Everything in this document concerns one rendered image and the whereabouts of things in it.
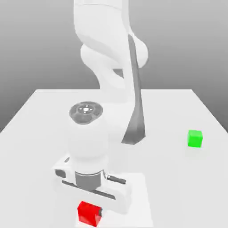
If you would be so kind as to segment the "small green cube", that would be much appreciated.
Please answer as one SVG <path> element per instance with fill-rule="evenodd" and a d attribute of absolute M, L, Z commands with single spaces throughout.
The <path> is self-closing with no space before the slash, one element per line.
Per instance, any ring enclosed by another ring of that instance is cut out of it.
<path fill-rule="evenodd" d="M 203 133 L 200 130 L 189 130 L 187 134 L 187 145 L 200 148 L 202 146 Z"/>

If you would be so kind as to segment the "small red cube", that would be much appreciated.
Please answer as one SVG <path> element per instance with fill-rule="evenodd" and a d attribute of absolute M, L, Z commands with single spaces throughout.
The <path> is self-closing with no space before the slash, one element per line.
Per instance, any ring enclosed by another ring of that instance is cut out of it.
<path fill-rule="evenodd" d="M 80 202 L 77 208 L 79 221 L 97 227 L 101 220 L 101 217 L 98 215 L 100 208 L 99 206 L 84 201 Z"/>

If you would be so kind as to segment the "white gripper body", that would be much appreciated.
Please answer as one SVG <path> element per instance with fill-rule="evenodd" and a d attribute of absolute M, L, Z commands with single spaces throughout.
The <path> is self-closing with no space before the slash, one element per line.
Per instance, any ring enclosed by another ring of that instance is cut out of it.
<path fill-rule="evenodd" d="M 131 205 L 131 184 L 113 175 L 54 175 L 64 194 L 71 200 L 84 201 L 106 210 L 126 214 Z"/>

